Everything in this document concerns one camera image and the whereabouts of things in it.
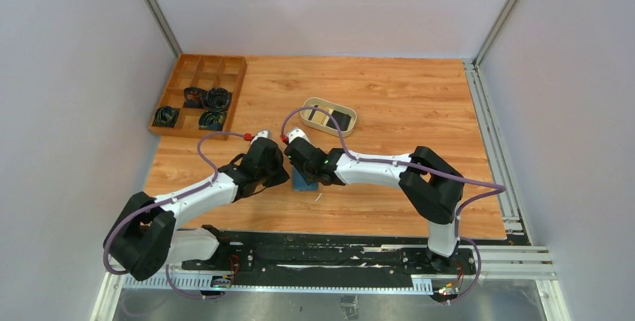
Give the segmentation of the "blue leather card holder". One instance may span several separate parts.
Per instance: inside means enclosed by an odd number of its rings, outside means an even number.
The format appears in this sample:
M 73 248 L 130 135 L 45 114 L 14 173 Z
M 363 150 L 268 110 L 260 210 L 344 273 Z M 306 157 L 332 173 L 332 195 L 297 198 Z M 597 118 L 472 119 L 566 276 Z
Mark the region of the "blue leather card holder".
M 294 192 L 313 192 L 319 189 L 317 183 L 307 183 L 296 167 L 292 167 L 291 182 Z

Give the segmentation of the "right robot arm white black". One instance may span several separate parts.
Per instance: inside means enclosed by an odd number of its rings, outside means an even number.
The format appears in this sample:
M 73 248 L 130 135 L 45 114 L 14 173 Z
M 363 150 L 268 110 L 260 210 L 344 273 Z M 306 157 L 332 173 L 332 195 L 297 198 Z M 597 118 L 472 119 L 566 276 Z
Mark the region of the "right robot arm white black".
M 284 154 L 307 183 L 324 186 L 368 184 L 400 189 L 420 216 L 428 221 L 428 264 L 437 274 L 446 274 L 458 263 L 456 209 L 464 183 L 443 158 L 428 147 L 395 156 L 346 153 L 333 148 L 328 153 L 304 138 L 290 140 Z

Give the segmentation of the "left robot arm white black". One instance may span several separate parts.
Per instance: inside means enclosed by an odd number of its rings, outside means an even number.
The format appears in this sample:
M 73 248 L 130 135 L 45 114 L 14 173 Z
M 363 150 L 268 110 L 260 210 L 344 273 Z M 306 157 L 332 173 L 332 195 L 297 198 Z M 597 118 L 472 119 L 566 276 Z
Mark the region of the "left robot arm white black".
M 106 270 L 144 281 L 171 264 L 190 260 L 200 260 L 212 271 L 224 269 L 230 253 L 220 245 L 218 232 L 184 225 L 290 178 L 269 131 L 242 137 L 249 149 L 229 164 L 213 167 L 213 174 L 202 181 L 164 195 L 132 195 L 104 240 Z

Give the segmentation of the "gold card in tray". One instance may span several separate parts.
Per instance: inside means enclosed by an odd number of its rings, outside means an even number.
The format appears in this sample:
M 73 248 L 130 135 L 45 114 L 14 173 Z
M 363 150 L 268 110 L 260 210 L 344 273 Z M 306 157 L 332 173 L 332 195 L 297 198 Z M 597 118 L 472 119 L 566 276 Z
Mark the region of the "gold card in tray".
M 328 119 L 330 118 L 332 109 L 327 106 L 314 105 L 314 109 L 309 111 L 307 120 L 317 125 L 326 126 Z

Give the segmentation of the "beige oval tray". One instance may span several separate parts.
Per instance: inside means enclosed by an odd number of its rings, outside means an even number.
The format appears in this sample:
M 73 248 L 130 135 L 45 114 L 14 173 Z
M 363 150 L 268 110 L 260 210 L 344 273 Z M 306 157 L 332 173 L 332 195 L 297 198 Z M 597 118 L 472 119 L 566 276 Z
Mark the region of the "beige oval tray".
M 358 119 L 353 109 L 320 97 L 308 98 L 303 107 L 308 108 L 300 112 L 306 126 L 334 136 L 338 135 L 335 125 L 339 126 L 343 137 L 351 135 Z

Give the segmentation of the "rolled dark belt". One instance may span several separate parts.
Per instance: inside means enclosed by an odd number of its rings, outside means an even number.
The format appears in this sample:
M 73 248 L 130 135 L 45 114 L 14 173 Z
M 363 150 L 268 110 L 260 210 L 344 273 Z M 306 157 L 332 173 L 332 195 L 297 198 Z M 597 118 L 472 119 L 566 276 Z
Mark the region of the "rolled dark belt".
M 177 123 L 179 114 L 179 108 L 161 106 L 155 111 L 151 126 L 173 128 Z
M 229 109 L 231 98 L 231 92 L 225 88 L 217 87 L 208 90 L 202 98 L 202 102 L 208 111 L 223 112 Z
M 183 89 L 184 108 L 204 108 L 207 91 L 202 88 L 188 87 Z
M 198 127 L 200 130 L 222 131 L 225 119 L 224 111 L 205 111 L 198 119 Z

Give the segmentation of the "wooden compartment organizer box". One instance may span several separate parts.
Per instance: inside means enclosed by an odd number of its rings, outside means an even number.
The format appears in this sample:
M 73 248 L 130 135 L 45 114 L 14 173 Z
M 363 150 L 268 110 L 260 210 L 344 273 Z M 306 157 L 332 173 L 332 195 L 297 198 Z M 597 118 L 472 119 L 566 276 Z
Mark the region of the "wooden compartment organizer box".
M 180 55 L 151 115 L 149 130 L 183 138 L 229 132 L 246 71 L 243 56 Z

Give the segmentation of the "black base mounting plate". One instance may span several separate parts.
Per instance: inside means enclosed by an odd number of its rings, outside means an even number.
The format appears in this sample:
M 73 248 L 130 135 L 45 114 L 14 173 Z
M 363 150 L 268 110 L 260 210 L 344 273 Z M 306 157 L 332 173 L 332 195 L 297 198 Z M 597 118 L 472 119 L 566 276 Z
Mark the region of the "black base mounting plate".
M 235 285 L 272 287 L 409 287 L 414 275 L 473 276 L 476 256 L 457 249 L 449 260 L 428 251 L 425 237 L 228 231 L 208 260 L 179 265 L 189 271 L 238 269 Z

